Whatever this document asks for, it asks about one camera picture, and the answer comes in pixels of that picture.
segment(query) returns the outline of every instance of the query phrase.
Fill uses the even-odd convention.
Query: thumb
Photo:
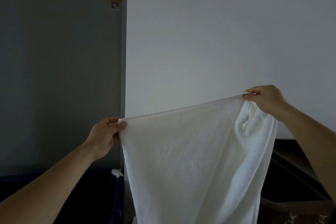
[[[255,102],[255,100],[256,100],[257,97],[258,97],[258,96],[254,95],[254,94],[252,94],[252,93],[244,94],[244,95],[243,95],[243,98],[245,98],[245,99],[248,100],[248,101],[252,101],[252,102]]]
[[[126,121],[122,121],[118,124],[115,124],[113,126],[110,126],[110,131],[112,134],[115,134],[119,131],[124,130],[127,127],[127,122]]]

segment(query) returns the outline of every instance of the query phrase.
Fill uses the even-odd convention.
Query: gray door
[[[44,171],[121,108],[121,7],[1,0],[0,175]],[[120,145],[96,167],[120,166]]]

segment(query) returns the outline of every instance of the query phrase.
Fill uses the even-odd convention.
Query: left hand
[[[117,124],[119,118],[105,118],[95,124],[91,132],[83,143],[83,145],[90,145],[94,151],[94,160],[104,157],[114,144],[114,138],[119,139],[119,131],[126,128],[125,121]]]

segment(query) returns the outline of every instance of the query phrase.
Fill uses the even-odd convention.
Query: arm
[[[113,135],[126,127],[106,118],[92,128],[88,139],[43,175],[0,203],[0,223],[53,223],[69,194],[91,163],[105,156]]]
[[[336,201],[336,133],[287,103],[273,85],[246,90],[244,98],[283,122],[304,151],[316,175]]]

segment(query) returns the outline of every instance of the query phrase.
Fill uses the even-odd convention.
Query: white towel
[[[256,223],[272,116],[240,94],[122,120],[139,224]]]

